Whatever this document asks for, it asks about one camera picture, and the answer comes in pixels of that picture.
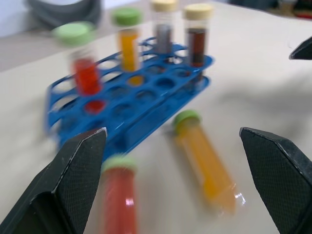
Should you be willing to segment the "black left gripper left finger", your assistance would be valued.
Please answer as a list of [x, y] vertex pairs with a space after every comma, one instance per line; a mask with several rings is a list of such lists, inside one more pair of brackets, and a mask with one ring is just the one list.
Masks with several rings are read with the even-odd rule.
[[0, 225], [2, 234], [81, 234], [98, 189], [105, 127], [67, 140]]

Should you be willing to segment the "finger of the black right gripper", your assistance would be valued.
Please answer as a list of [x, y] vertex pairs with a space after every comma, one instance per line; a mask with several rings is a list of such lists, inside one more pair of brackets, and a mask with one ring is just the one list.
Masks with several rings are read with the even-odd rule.
[[254, 185], [281, 234], [312, 232], [312, 162], [289, 139], [248, 127], [239, 132]]

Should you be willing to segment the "black left gripper right finger tip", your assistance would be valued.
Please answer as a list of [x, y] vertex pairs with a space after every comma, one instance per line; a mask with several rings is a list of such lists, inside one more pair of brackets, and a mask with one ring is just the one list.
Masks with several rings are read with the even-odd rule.
[[289, 55], [290, 60], [312, 60], [312, 37], [302, 42]]

